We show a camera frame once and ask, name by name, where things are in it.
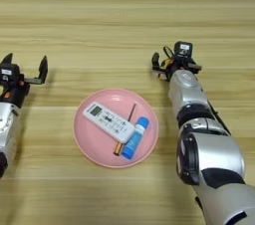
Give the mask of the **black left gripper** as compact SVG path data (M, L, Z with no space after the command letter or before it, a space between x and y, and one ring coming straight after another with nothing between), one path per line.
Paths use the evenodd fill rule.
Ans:
M10 53L4 57L2 64L10 64L13 54ZM9 103L15 105L19 109L22 107L25 98L29 94L31 85L43 85L48 74L48 59L44 57L39 67L38 79L20 80L16 85L5 84L3 93L0 95L0 103Z

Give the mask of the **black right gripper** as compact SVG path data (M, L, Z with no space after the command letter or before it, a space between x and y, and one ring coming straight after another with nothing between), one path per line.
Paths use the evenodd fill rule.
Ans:
M151 66L153 70L160 70L158 77L163 80L170 80L172 75L178 70L186 70L192 74L198 74L202 67L197 65L193 60L189 62L180 62L173 59L164 60L159 66L159 53L154 53L151 58Z

